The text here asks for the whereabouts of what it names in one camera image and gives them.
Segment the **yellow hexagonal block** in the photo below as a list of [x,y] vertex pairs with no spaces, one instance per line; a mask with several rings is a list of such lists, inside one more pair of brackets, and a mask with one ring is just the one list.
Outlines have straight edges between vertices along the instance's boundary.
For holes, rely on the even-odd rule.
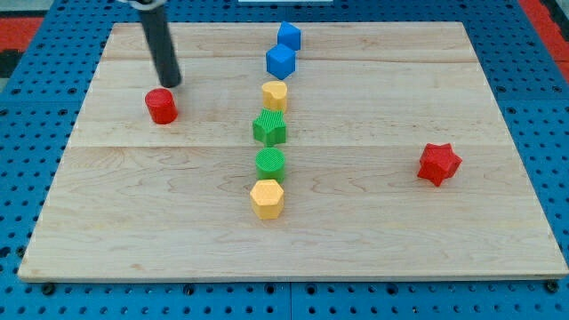
[[263,106],[272,111],[286,112],[286,83],[269,81],[261,87],[263,90]]
[[276,219],[285,207],[285,191],[276,180],[259,180],[251,193],[252,210],[259,219]]

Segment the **green textured block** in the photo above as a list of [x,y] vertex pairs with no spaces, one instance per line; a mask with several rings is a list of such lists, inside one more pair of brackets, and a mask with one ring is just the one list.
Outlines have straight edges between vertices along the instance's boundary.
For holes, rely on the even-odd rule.
[[283,119],[283,111],[271,111],[263,109],[260,116],[252,122],[252,136],[265,144],[265,147],[273,147],[286,142],[286,123]]
[[274,179],[282,183],[285,179],[285,154],[277,148],[264,148],[255,158],[257,179]]

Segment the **toy block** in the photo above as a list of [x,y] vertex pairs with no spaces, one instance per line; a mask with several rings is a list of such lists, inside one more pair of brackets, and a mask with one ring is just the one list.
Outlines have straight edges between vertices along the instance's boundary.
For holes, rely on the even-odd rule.
[[452,178],[462,163],[462,159],[454,154],[450,143],[442,146],[428,143],[421,159],[418,177],[429,179],[437,187],[444,179]]
[[265,147],[273,147],[286,142],[286,123],[283,111],[263,109],[260,116],[252,122],[252,136]]
[[276,34],[276,42],[297,51],[301,49],[301,30],[283,21]]
[[178,116],[174,97],[168,89],[154,89],[146,94],[144,101],[152,121],[157,124],[169,124]]
[[257,179],[276,180],[282,183],[285,179],[285,154],[277,148],[264,148],[255,157]]
[[261,220],[276,219],[285,207],[285,191],[275,180],[259,180],[251,193],[251,207]]
[[277,44],[265,55],[267,72],[279,80],[288,77],[296,69],[296,52],[284,44]]
[[261,87],[263,91],[263,106],[272,111],[286,113],[286,83],[282,81],[269,81]]

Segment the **blue pegboard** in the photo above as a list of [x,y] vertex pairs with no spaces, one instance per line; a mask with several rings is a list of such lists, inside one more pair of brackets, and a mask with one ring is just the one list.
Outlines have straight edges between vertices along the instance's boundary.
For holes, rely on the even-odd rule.
[[[515,1],[171,0],[171,21],[461,21],[569,258],[569,87]],[[114,22],[112,0],[56,0],[0,94],[0,318],[566,319],[569,283],[24,284],[16,272]]]

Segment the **blue cube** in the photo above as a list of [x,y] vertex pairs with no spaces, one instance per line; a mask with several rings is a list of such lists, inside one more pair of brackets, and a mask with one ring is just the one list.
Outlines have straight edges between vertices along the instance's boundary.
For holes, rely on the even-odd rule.
[[296,69],[296,52],[284,44],[277,44],[267,51],[267,72],[279,80],[288,77]]
[[301,30],[283,21],[276,35],[276,42],[297,51],[301,49]]

